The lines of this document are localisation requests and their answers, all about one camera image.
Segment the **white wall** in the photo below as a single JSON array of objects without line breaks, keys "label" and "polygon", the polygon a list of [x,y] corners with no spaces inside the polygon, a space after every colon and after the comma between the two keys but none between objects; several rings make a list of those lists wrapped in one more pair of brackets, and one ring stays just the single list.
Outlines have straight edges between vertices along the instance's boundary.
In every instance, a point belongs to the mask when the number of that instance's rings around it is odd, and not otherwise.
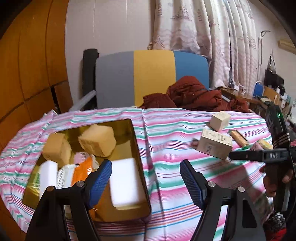
[{"label": "white wall", "polygon": [[152,40],[155,0],[69,0],[65,48],[73,103],[81,98],[83,51],[100,56],[145,50]]},{"label": "white wall", "polygon": [[[278,47],[278,40],[281,38],[289,39],[289,36],[273,13],[269,11],[259,0],[249,0],[249,4],[255,21],[257,37],[260,37],[260,33],[263,30],[271,31],[270,33],[266,33],[262,40],[263,61],[258,79],[262,81],[264,80],[265,69],[271,54],[271,49],[273,49],[276,72],[284,78],[284,85],[287,93],[293,100],[296,98],[296,55]],[[259,55],[261,55],[259,43],[258,49]]]}]

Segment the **small beige box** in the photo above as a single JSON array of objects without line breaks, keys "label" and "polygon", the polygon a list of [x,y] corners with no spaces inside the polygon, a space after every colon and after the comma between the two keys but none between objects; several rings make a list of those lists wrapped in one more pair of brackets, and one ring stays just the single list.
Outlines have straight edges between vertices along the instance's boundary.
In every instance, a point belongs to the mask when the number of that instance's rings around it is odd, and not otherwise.
[{"label": "small beige box", "polygon": [[197,150],[225,160],[232,150],[232,139],[230,136],[222,135],[213,130],[204,129]]},{"label": "small beige box", "polygon": [[225,111],[220,111],[212,115],[210,122],[210,127],[216,131],[220,131],[228,126],[231,115],[227,114]]}]

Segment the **chair backrest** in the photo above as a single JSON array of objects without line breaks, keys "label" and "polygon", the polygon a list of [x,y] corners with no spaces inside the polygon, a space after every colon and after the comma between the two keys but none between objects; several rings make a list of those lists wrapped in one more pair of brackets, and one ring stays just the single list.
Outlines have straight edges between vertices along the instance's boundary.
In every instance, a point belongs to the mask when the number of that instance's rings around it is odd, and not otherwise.
[{"label": "chair backrest", "polygon": [[166,93],[183,76],[195,76],[209,89],[207,59],[169,50],[137,50],[99,57],[96,61],[98,109],[140,106],[143,96]]}]

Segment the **screw head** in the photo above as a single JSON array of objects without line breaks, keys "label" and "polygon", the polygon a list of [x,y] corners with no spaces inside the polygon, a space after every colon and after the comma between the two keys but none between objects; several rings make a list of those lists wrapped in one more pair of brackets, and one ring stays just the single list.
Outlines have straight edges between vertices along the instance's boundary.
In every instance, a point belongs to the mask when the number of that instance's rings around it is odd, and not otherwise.
[{"label": "screw head", "polygon": [[214,187],[214,186],[216,186],[216,183],[215,182],[213,182],[213,181],[209,181],[208,183],[207,183],[210,187]]},{"label": "screw head", "polygon": [[46,190],[47,190],[48,192],[53,191],[53,189],[54,189],[54,186],[49,186],[49,187],[46,188]]},{"label": "screw head", "polygon": [[83,186],[84,186],[84,181],[78,181],[78,182],[76,183],[76,185],[77,185],[78,187],[83,187]]},{"label": "screw head", "polygon": [[237,189],[239,190],[239,192],[244,192],[244,191],[246,190],[246,189],[245,189],[244,187],[242,187],[242,186],[238,187]]}]

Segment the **white curtain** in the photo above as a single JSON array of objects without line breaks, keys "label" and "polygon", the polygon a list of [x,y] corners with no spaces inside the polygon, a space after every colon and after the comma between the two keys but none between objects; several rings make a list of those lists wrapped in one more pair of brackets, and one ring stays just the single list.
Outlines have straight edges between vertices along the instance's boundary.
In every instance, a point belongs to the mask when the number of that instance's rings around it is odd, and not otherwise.
[{"label": "white curtain", "polygon": [[253,95],[258,54],[247,0],[157,0],[152,48],[205,56],[211,88],[228,87],[232,67],[236,85]]}]

